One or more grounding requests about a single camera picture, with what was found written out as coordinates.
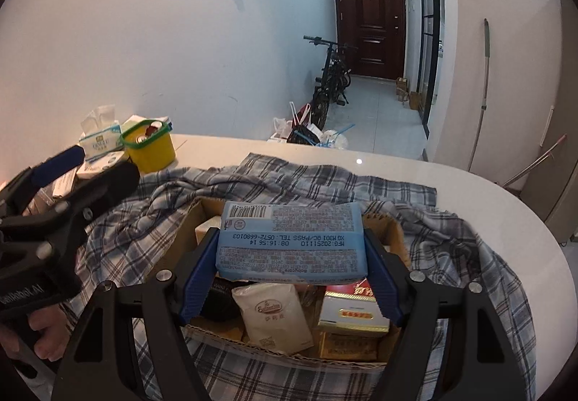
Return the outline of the left hand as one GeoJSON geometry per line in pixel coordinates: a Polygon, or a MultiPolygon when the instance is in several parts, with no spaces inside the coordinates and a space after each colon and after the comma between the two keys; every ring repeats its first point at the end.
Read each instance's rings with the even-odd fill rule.
{"type": "MultiPolygon", "coordinates": [[[[52,305],[32,312],[29,327],[40,337],[35,342],[34,352],[41,360],[60,360],[70,340],[68,319],[59,305],[52,305]]],[[[1,326],[1,346],[7,354],[15,358],[21,350],[19,336],[11,329],[1,326]]]]}

